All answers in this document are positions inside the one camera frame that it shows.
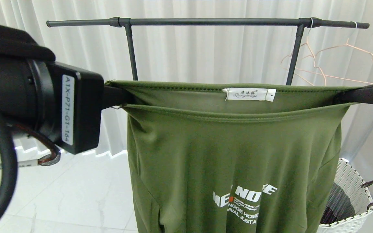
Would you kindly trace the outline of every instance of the tile floor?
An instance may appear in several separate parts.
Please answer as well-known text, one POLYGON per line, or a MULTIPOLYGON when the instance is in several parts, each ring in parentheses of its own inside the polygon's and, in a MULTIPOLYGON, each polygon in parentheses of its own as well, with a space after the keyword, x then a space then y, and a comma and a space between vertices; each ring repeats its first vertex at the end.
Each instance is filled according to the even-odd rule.
MULTIPOLYGON (((18 153, 20 160, 41 156, 18 153)), ((55 166, 19 170, 0 233, 70 232, 137 232, 126 154, 64 154, 55 166)), ((360 233, 373 233, 373 214, 360 233)))

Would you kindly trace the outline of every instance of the white woven basket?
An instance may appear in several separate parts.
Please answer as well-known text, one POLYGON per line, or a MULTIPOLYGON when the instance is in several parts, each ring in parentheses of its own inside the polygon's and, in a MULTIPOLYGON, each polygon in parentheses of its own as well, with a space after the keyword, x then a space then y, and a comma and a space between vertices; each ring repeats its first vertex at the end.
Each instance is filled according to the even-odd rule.
POLYGON ((333 187, 318 233, 355 233, 373 212, 373 200, 361 175, 339 159, 333 187))

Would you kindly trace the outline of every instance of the green t-shirt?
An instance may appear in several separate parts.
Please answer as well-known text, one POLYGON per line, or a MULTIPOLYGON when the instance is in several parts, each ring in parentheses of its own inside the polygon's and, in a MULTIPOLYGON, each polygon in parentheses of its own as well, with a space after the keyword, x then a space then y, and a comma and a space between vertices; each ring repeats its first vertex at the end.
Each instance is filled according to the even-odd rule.
POLYGON ((317 231, 351 105, 333 97, 352 87, 107 85, 135 96, 123 109, 140 233, 317 231))

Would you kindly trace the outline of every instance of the wire hanger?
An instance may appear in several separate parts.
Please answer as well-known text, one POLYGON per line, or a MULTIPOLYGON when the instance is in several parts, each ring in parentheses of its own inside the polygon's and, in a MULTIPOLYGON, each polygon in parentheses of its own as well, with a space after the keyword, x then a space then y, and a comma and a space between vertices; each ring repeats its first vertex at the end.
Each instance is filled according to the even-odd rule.
MULTIPOLYGON (((311 27, 309 28, 309 31, 308 31, 308 36, 307 36, 307 38, 306 38, 306 42, 305 42, 304 44, 301 45, 301 47, 302 47, 302 46, 305 46, 305 45, 308 47, 309 52, 310 52, 310 55, 307 55, 307 56, 303 57, 303 58, 300 59, 300 60, 303 60, 303 59, 305 59, 305 58, 307 58, 307 57, 312 57, 312 58, 313 58, 313 66, 314 66, 315 68, 318 68, 318 69, 320 70, 320 73, 312 72, 312 71, 307 71, 307 70, 303 70, 303 69, 300 69, 300 68, 296 68, 297 70, 299 70, 299 71, 304 71, 304 72, 309 72, 309 73, 312 73, 312 74, 315 74, 315 75, 322 75, 322 76, 323 76, 323 79, 324 79, 324 85, 325 85, 325 86, 327 85, 327 79, 326 79, 327 77, 329 77, 329 78, 337 78, 337 79, 342 79, 342 80, 347 80, 347 81, 354 81, 354 82, 364 83, 364 84, 373 84, 373 83, 365 82, 365 81, 358 81, 358 80, 353 80, 353 79, 348 79, 348 78, 341 78, 341 77, 336 77, 336 76, 332 76, 332 75, 326 75, 326 74, 323 72, 323 69, 322 69, 320 66, 316 65, 316 57, 317 57, 317 55, 318 55, 319 53, 321 53, 321 52, 323 52, 323 51, 325 51, 325 50, 334 49, 334 48, 343 47, 343 46, 348 46, 348 47, 351 47, 351 48, 354 48, 354 49, 360 50, 360 51, 362 51, 362 52, 368 53, 368 54, 370 54, 370 55, 372 56, 372 61, 373 61, 373 53, 371 53, 371 52, 369 52, 369 51, 366 51, 366 50, 364 50, 364 49, 361 49, 361 48, 355 47, 355 46, 353 46, 353 45, 351 45, 351 44, 348 44, 348 42, 349 42, 349 38, 352 36, 352 34, 354 33, 354 31, 352 31, 352 33, 349 35, 349 37, 348 37, 348 39, 346 40, 346 43, 345 43, 345 44, 342 44, 342 45, 339 45, 339 46, 328 47, 328 48, 326 48, 326 49, 319 50, 316 54, 314 54, 313 51, 312 51, 312 49, 311 49, 311 47, 310 47, 310 44, 309 44, 309 33, 311 32, 312 27, 313 27, 313 19, 312 19, 312 25, 311 25, 311 27)), ((290 57, 291 55, 292 55, 292 53, 290 53, 289 55, 285 56, 285 57, 281 60, 281 62, 280 62, 281 67, 282 67, 283 69, 285 69, 285 70, 288 70, 288 69, 287 69, 287 68, 284 68, 284 67, 282 66, 282 63, 283 63, 284 59, 286 59, 287 57, 290 57)), ((301 75, 296 74, 296 73, 295 73, 295 75, 297 75, 298 77, 302 78, 303 80, 305 80, 305 81, 306 81, 307 83, 309 83, 310 85, 314 86, 314 84, 312 84, 311 82, 307 81, 307 80, 306 80, 305 78, 303 78, 301 75)))

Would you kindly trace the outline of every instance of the white cable label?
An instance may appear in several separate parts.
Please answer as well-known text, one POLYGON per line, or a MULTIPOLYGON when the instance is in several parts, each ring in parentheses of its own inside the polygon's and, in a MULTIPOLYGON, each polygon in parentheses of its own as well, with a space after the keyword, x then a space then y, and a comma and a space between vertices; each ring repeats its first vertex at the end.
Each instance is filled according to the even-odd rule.
POLYGON ((61 139, 73 145, 74 129, 74 77, 62 76, 61 139))
POLYGON ((273 101, 276 95, 276 89, 265 88, 224 88, 223 92, 227 93, 225 100, 267 100, 273 101))

